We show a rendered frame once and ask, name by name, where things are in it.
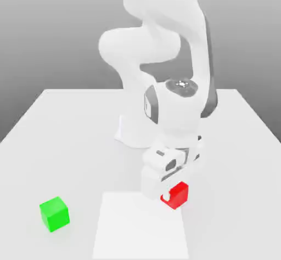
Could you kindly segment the small green cube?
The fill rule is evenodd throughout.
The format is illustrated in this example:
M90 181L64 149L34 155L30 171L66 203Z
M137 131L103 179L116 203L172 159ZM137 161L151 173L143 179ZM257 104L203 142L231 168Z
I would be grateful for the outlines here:
M70 223L68 207L59 196L40 204L40 213L44 225L50 232Z

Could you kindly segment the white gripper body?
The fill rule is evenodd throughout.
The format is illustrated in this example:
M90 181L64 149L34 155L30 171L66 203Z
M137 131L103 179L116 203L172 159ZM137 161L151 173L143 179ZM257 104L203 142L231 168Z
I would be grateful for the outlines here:
M183 177L183 168L167 177L167 175L159 175L152 168L144 166L141 171L141 191L146 197L159 200L161 195L181 182Z

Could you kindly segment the small red cube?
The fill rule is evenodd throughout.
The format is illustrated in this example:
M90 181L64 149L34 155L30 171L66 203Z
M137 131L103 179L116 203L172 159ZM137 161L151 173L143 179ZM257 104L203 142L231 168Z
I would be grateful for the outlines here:
M161 195L160 200L167 204L173 210L176 210L182 206L188 200L189 186L185 182L179 182L173 188L169 190L169 199L165 199Z

